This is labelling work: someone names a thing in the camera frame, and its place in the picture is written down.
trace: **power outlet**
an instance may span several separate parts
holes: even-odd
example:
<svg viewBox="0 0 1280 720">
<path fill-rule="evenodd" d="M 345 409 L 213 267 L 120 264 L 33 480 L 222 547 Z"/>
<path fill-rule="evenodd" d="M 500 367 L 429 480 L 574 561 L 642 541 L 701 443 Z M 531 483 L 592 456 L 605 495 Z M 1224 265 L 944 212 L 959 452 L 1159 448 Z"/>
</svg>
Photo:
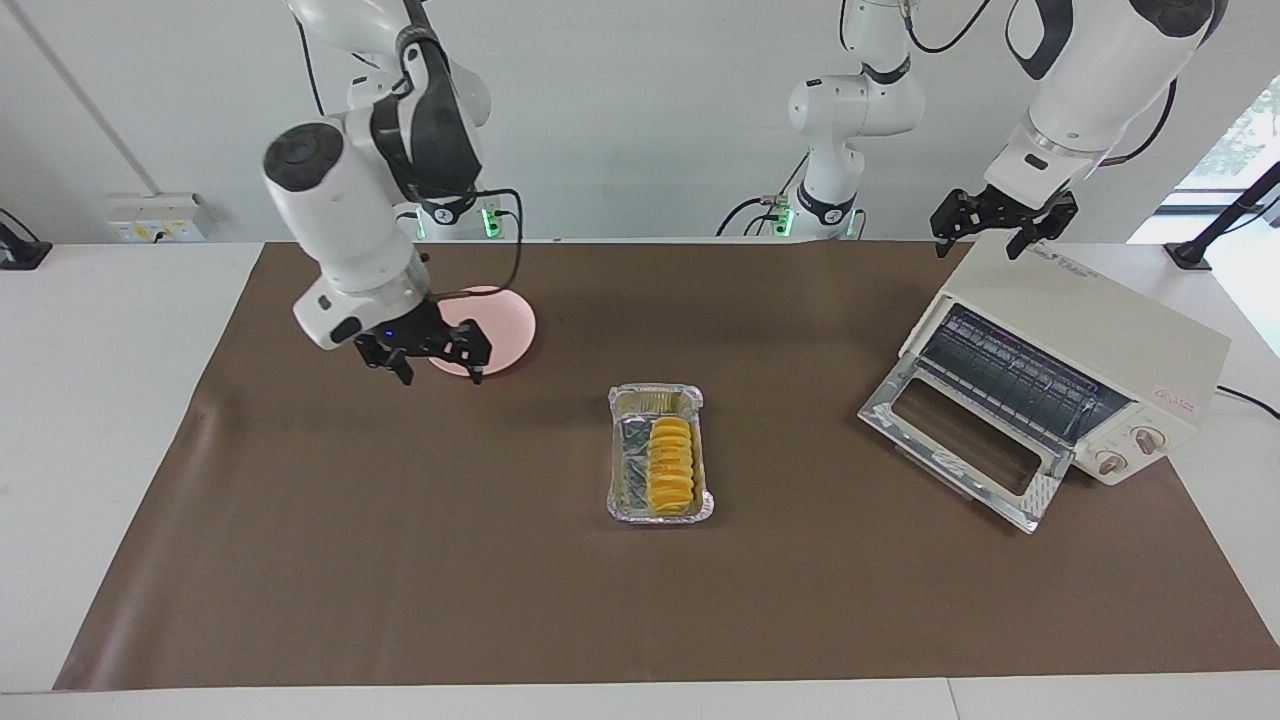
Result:
<svg viewBox="0 0 1280 720">
<path fill-rule="evenodd" d="M 204 242 L 214 219 L 193 195 L 115 195 L 108 224 L 122 242 Z"/>
</svg>

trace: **black stand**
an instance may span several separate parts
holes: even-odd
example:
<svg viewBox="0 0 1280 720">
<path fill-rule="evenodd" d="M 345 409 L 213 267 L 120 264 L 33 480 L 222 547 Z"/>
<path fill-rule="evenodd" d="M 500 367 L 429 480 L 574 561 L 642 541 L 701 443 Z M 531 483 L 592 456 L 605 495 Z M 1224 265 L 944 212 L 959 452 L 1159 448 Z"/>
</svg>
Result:
<svg viewBox="0 0 1280 720">
<path fill-rule="evenodd" d="M 1204 260 L 1204 251 L 1208 250 L 1208 246 L 1213 245 L 1215 240 L 1230 229 L 1236 220 L 1244 217 L 1245 213 L 1266 197 L 1277 184 L 1280 184 L 1280 163 L 1271 165 L 1270 170 L 1262 173 L 1258 182 L 1253 183 L 1249 190 L 1245 190 L 1230 208 L 1222 210 L 1222 214 L 1210 223 L 1204 228 L 1204 232 L 1199 233 L 1196 240 L 1181 243 L 1165 243 L 1165 252 L 1169 252 L 1174 263 L 1184 270 L 1212 270 L 1213 268 Z"/>
<path fill-rule="evenodd" d="M 0 270 L 35 270 L 52 243 L 27 242 L 0 223 Z"/>
</svg>

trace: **pink plate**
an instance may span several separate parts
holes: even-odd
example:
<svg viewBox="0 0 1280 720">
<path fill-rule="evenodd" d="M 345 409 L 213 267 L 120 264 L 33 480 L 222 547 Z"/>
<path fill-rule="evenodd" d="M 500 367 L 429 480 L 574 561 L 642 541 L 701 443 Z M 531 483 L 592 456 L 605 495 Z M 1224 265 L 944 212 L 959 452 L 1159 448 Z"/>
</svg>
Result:
<svg viewBox="0 0 1280 720">
<path fill-rule="evenodd" d="M 468 287 L 467 290 L 484 291 L 493 290 L 493 286 Z M 483 297 L 458 297 L 440 301 L 440 315 L 444 322 L 456 325 L 466 319 L 474 319 L 480 324 L 480 329 L 493 343 L 493 354 L 484 374 L 500 373 L 516 364 L 529 351 L 534 343 L 534 332 L 538 322 L 534 319 L 534 309 L 520 295 L 512 291 L 503 291 L 498 295 Z M 431 364 L 451 375 L 466 377 L 467 372 L 461 365 L 445 363 L 430 357 Z"/>
</svg>

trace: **brown table mat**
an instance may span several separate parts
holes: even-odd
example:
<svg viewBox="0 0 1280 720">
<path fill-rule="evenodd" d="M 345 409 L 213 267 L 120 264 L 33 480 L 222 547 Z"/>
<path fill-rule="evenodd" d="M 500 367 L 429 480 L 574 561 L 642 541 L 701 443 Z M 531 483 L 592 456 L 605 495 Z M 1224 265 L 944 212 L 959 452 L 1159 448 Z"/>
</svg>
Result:
<svg viewBox="0 0 1280 720">
<path fill-rule="evenodd" d="M 430 251 L 439 287 L 511 261 Z M 406 389 L 311 346 L 316 268 L 270 245 L 56 688 L 1280 667 L 1167 462 L 1066 482 L 1027 537 L 856 419 L 955 260 L 532 246 L 529 356 Z M 605 395 L 644 380 L 707 396 L 703 525 L 605 512 Z"/>
</svg>

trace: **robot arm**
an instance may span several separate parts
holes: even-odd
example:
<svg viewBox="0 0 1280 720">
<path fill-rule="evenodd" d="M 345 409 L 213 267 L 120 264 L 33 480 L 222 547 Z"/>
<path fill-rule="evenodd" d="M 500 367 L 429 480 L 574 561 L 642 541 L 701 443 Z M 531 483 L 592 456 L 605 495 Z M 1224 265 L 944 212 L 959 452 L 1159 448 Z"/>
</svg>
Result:
<svg viewBox="0 0 1280 720">
<path fill-rule="evenodd" d="M 899 0 L 850 4 L 841 37 L 861 61 L 861 72 L 814 78 L 791 94 L 791 126 L 809 141 L 808 168 L 787 197 L 795 234 L 845 233 L 865 167 L 850 141 L 908 132 L 924 114 L 924 91 L 910 74 Z"/>
<path fill-rule="evenodd" d="M 1018 0 L 1005 35 L 1039 91 L 987 169 L 987 188 L 954 190 L 933 214 L 938 255 L 988 228 L 1018 229 L 1010 259 L 1056 240 L 1076 213 L 1070 188 L 1111 154 L 1225 10 L 1226 0 Z"/>
<path fill-rule="evenodd" d="M 419 0 L 292 0 L 300 20 L 346 50 L 398 59 L 402 81 L 371 106 L 287 131 L 266 151 L 268 191 L 321 277 L 293 314 L 325 350 L 412 379 L 407 357 L 442 357 L 479 383 L 490 345 L 474 320 L 448 325 L 426 265 L 396 224 L 404 201 L 474 193 L 480 158 L 449 59 Z"/>
</svg>

